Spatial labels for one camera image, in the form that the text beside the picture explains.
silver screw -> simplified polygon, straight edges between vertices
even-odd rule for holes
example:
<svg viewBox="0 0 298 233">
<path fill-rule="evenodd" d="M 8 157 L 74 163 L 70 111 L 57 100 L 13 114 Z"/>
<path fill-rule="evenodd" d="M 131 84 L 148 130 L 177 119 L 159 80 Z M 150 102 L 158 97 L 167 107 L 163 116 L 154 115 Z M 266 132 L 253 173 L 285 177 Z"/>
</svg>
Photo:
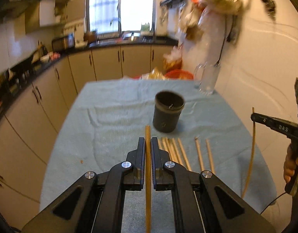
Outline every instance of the silver screw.
<svg viewBox="0 0 298 233">
<path fill-rule="evenodd" d="M 203 171 L 202 172 L 202 174 L 203 174 L 203 176 L 205 177 L 205 178 L 211 178 L 211 176 L 212 176 L 212 172 L 211 171 Z"/>
<path fill-rule="evenodd" d="M 123 162 L 123 163 L 121 164 L 121 166 L 122 166 L 123 168 L 129 168 L 129 167 L 131 167 L 131 162 L 125 161 L 125 162 Z"/>
<path fill-rule="evenodd" d="M 94 175 L 95 175 L 95 173 L 94 173 L 94 172 L 91 172 L 91 171 L 85 173 L 85 177 L 86 177 L 87 179 L 91 179 L 91 178 L 93 178 Z"/>
<path fill-rule="evenodd" d="M 166 167 L 168 167 L 168 168 L 172 168 L 172 167 L 175 166 L 175 163 L 174 163 L 173 161 L 167 161 L 167 162 L 165 163 L 165 165 L 166 165 Z"/>
</svg>

window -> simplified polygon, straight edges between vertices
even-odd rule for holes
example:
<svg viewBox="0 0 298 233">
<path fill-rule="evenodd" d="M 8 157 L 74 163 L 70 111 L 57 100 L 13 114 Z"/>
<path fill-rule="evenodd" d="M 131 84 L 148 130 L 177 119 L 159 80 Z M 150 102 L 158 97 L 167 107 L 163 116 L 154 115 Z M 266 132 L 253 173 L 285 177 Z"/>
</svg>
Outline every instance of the window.
<svg viewBox="0 0 298 233">
<path fill-rule="evenodd" d="M 90 31 L 98 34 L 140 31 L 153 22 L 153 0 L 89 0 Z"/>
</svg>

glass mug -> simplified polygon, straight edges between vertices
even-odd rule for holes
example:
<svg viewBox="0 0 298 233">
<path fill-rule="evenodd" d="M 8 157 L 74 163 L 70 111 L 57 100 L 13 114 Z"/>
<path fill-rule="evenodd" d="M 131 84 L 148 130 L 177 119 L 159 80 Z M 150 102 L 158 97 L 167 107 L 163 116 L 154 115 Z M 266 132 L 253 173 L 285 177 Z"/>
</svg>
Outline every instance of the glass mug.
<svg viewBox="0 0 298 233">
<path fill-rule="evenodd" d="M 198 64 L 194 70 L 195 87 L 198 88 L 201 93 L 211 95 L 214 91 L 219 72 L 220 65 L 218 63 Z"/>
</svg>

red object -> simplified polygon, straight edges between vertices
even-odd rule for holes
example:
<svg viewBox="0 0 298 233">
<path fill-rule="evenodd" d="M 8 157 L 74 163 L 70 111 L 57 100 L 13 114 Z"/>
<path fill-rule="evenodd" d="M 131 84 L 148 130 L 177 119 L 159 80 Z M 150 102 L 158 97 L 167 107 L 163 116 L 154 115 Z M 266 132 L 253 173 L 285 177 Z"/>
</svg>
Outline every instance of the red object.
<svg viewBox="0 0 298 233">
<path fill-rule="evenodd" d="M 185 70 L 172 70 L 170 72 L 168 72 L 167 74 L 165 74 L 166 78 L 169 79 L 183 79 L 183 80 L 193 80 L 193 74 L 191 74 L 188 71 Z"/>
</svg>

table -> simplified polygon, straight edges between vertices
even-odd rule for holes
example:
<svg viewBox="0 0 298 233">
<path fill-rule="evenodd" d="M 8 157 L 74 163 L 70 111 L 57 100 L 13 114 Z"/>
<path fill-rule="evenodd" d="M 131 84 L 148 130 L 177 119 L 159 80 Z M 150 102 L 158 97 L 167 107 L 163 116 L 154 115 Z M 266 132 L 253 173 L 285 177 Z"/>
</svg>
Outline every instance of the table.
<svg viewBox="0 0 298 233">
<path fill-rule="evenodd" d="M 145 125 L 152 124 L 155 94 L 165 89 L 178 92 L 186 102 L 176 129 L 166 136 L 181 138 L 195 172 L 200 172 L 200 166 L 194 137 L 199 137 L 205 168 L 210 169 L 205 145 L 208 138 L 216 175 L 240 195 L 252 138 L 217 92 L 201 95 L 192 81 L 122 79 L 88 83 L 79 94 L 54 145 L 40 210 L 85 172 L 106 172 L 124 161 L 127 153 L 137 148 L 138 138 L 145 136 Z M 165 134 L 151 125 L 151 136 Z M 276 195 L 269 169 L 256 147 L 245 201 L 261 212 Z M 152 189 L 152 232 L 174 232 L 173 220 L 171 192 Z M 145 189 L 126 192 L 122 232 L 145 232 Z"/>
</svg>

